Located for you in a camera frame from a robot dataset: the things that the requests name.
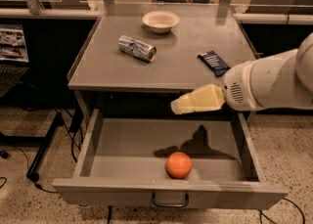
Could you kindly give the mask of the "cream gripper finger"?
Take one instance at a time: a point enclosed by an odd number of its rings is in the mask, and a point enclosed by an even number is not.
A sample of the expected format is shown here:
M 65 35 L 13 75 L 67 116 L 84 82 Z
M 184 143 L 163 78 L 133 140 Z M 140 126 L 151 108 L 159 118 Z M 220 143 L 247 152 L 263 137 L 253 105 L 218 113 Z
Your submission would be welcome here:
M 218 111 L 225 104 L 223 90 L 214 84 L 208 84 L 187 93 L 171 102 L 175 114 Z

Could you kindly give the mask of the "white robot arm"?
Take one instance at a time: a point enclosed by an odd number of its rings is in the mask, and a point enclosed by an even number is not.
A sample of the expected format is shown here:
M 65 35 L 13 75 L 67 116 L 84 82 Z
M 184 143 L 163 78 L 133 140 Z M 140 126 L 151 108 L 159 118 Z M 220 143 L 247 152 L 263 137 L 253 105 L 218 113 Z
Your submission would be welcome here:
M 207 84 L 171 102 L 174 113 L 313 109 L 313 33 L 296 49 L 231 67 L 220 85 Z

